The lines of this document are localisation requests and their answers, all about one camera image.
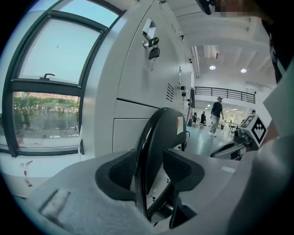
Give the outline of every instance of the window latch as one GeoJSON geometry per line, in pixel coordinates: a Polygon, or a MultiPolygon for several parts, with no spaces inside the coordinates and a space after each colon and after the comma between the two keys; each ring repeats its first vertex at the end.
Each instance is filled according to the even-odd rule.
{"type": "Polygon", "coordinates": [[[41,77],[40,80],[45,80],[48,81],[50,78],[47,78],[46,76],[51,75],[51,76],[55,76],[55,74],[52,73],[45,73],[44,77],[41,77]]]}

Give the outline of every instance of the light pants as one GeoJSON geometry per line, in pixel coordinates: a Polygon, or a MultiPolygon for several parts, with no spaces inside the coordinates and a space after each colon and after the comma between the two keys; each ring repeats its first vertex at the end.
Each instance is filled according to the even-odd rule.
{"type": "Polygon", "coordinates": [[[210,127],[210,131],[213,134],[216,132],[219,122],[220,122],[220,117],[216,117],[215,115],[212,115],[212,125],[210,127]]]}

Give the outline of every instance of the window frame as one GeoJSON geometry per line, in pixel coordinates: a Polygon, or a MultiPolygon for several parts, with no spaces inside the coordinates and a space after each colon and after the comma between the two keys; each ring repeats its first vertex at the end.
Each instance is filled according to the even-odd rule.
{"type": "MultiPolygon", "coordinates": [[[[68,12],[56,10],[58,6],[66,4],[71,0],[59,0],[47,9],[28,29],[19,45],[17,46],[11,62],[9,64],[5,82],[3,86],[3,98],[2,98],[2,123],[3,129],[7,142],[7,149],[12,157],[22,156],[58,156],[78,153],[78,145],[76,147],[54,147],[54,148],[24,148],[19,147],[15,127],[14,127],[14,116],[13,116],[13,92],[24,91],[24,92],[40,92],[40,93],[52,93],[61,95],[72,95],[80,97],[79,100],[79,132],[82,125],[82,111],[83,102],[85,95],[85,88],[87,79],[96,57],[100,46],[106,38],[109,31],[115,25],[115,23],[123,16],[125,11],[111,5],[110,3],[103,0],[90,0],[95,4],[99,4],[102,7],[107,8],[110,11],[118,14],[116,20],[111,24],[110,27],[106,27],[96,21],[75,15],[68,12]],[[23,61],[41,29],[50,19],[63,20],[73,22],[90,29],[96,30],[100,33],[96,41],[94,42],[86,61],[83,65],[83,69],[79,78],[78,84],[71,84],[58,81],[50,80],[38,80],[29,78],[19,78],[19,74],[23,65],[23,61]]],[[[7,152],[7,149],[2,149],[1,152],[7,152]]]]}

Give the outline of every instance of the railing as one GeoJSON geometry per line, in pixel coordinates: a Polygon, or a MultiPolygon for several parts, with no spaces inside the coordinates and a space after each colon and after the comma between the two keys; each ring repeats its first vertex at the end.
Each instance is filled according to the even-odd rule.
{"type": "Polygon", "coordinates": [[[240,101],[247,101],[255,104],[255,95],[247,92],[238,90],[229,90],[214,87],[195,87],[196,95],[210,95],[210,96],[221,96],[224,98],[230,98],[240,101]]]}

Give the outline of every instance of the floor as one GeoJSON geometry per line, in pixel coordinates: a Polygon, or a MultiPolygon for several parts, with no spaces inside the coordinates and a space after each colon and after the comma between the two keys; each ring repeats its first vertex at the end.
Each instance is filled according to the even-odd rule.
{"type": "Polygon", "coordinates": [[[220,146],[233,140],[234,133],[229,133],[228,130],[217,129],[216,137],[208,135],[210,130],[207,126],[188,127],[191,135],[187,138],[186,152],[209,157],[220,146]]]}

